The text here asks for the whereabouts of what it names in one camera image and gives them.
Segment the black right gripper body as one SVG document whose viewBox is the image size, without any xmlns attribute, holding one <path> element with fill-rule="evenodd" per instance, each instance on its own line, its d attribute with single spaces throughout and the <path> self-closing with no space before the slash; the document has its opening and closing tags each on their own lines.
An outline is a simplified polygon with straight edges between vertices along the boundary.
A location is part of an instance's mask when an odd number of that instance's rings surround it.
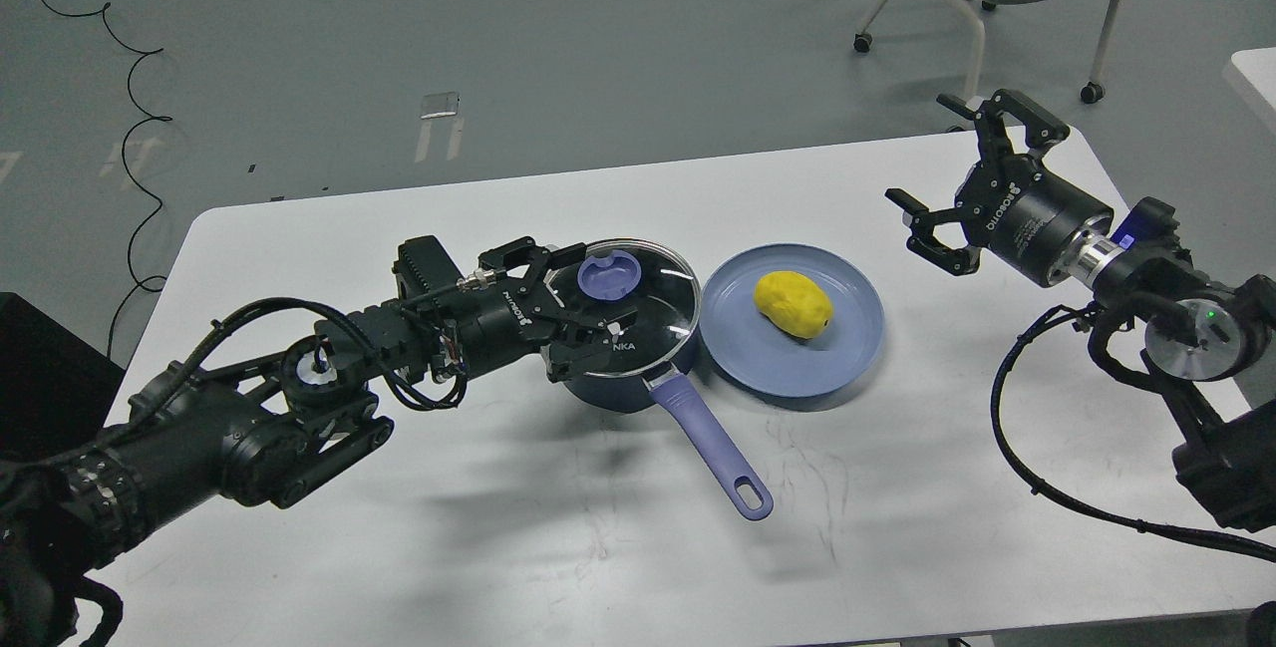
<svg viewBox="0 0 1276 647">
<path fill-rule="evenodd" d="M 1072 274 L 1077 242 L 1111 228 L 1114 211 L 1053 174 L 1035 154 L 980 160 L 956 200 L 971 246 L 989 248 L 1035 285 L 1051 287 Z"/>
</svg>

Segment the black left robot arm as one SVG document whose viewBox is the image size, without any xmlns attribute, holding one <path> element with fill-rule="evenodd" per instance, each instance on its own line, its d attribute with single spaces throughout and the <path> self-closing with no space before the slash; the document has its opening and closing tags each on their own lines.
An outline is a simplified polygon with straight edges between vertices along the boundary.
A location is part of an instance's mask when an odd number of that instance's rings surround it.
<svg viewBox="0 0 1276 647">
<path fill-rule="evenodd" d="M 3 453 L 3 643 L 56 646 L 77 605 L 100 605 L 88 646 L 122 623 L 122 599 L 91 579 L 156 530 L 227 496 L 242 507 L 297 504 L 370 456 L 396 424 L 374 380 L 404 407 L 456 408 L 470 382 L 541 355 L 547 380 L 606 365 L 637 311 L 561 302 L 547 283 L 587 259 L 583 242 L 523 237 L 461 274 L 433 235 L 398 248 L 396 299 L 342 314 L 323 302 L 249 302 L 131 396 L 122 424 L 78 445 Z"/>
</svg>

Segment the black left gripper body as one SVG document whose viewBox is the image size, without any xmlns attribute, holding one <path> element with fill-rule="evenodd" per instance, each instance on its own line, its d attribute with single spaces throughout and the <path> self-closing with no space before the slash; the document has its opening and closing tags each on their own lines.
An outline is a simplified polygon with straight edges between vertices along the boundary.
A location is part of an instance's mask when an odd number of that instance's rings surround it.
<svg viewBox="0 0 1276 647">
<path fill-rule="evenodd" d="M 453 291 L 439 299 L 441 316 L 450 316 L 459 328 L 467 378 L 477 379 L 547 346 L 554 325 L 536 310 L 551 302 L 547 285 L 521 279 L 503 279 L 482 291 Z"/>
</svg>

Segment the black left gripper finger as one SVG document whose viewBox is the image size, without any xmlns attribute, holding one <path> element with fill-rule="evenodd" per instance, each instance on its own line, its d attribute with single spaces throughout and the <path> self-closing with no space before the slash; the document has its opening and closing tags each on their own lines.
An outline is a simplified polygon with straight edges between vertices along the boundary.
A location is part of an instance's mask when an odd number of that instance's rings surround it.
<svg viewBox="0 0 1276 647">
<path fill-rule="evenodd" d="M 478 254 L 478 268 L 496 271 L 496 281 L 478 291 L 478 301 L 493 301 L 510 294 L 516 301 L 556 301 L 558 294 L 547 285 L 551 271 L 577 265 L 586 257 L 587 242 L 565 248 L 545 248 L 533 239 L 516 239 Z"/>
<path fill-rule="evenodd" d="M 544 346 L 547 382 L 565 383 L 588 373 L 609 373 L 612 345 L 620 332 L 637 322 L 637 309 L 593 311 L 556 310 L 547 315 L 553 324 Z"/>
</svg>

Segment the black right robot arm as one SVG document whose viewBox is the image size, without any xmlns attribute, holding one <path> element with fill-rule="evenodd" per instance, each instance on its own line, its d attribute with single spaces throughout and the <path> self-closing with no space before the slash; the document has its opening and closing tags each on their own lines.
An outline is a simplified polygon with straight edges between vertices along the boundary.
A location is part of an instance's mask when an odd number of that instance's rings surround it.
<svg viewBox="0 0 1276 647">
<path fill-rule="evenodd" d="M 909 228 L 907 248 L 949 274 L 972 274 L 993 251 L 1034 285 L 1077 279 L 1091 292 L 1081 309 L 1057 306 L 1020 334 L 997 369 L 990 394 L 995 443 L 1030 493 L 1094 519 L 1161 539 L 1273 561 L 1253 539 L 1275 523 L 1273 401 L 1226 420 L 1199 384 L 1233 379 L 1273 356 L 1273 279 L 1236 287 L 1196 268 L 1176 235 L 1174 207 L 1145 197 L 1122 223 L 1097 197 L 1045 165 L 1071 126 L 1025 93 L 988 100 L 942 94 L 938 103 L 970 123 L 977 161 L 934 211 L 901 188 L 886 197 Z M 1062 493 L 1009 445 L 1000 419 L 1007 378 L 1025 348 L 1057 325 L 1088 336 L 1088 357 L 1123 385 L 1162 398 L 1183 443 L 1171 450 L 1176 482 L 1216 521 L 1215 530 L 1128 518 Z"/>
</svg>

